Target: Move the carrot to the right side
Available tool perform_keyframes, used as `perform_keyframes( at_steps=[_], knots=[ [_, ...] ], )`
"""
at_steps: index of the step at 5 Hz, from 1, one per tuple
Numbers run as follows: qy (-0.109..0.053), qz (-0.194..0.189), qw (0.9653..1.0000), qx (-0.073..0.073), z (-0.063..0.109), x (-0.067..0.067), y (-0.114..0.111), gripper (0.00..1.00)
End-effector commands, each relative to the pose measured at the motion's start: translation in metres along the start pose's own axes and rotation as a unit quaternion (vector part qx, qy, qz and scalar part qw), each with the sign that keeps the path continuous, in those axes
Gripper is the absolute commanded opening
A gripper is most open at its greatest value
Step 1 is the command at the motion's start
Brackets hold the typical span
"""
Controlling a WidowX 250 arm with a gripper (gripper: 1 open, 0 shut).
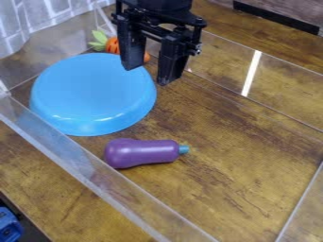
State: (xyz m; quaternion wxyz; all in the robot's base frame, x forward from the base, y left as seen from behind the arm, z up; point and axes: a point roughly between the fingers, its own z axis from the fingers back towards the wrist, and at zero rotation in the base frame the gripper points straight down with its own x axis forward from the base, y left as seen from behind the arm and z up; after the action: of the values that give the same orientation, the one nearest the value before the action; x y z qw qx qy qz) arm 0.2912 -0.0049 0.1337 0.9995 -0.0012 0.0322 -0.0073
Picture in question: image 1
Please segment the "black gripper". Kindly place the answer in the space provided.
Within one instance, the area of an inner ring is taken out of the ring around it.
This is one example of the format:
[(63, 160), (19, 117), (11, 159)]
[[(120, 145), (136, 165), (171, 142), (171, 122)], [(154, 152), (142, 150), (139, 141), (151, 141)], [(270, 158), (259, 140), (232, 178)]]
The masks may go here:
[(147, 38), (162, 42), (158, 84), (182, 77), (188, 55), (200, 53), (206, 20), (191, 13), (194, 0), (116, 0), (111, 14), (118, 26), (122, 64), (130, 71), (144, 64)]

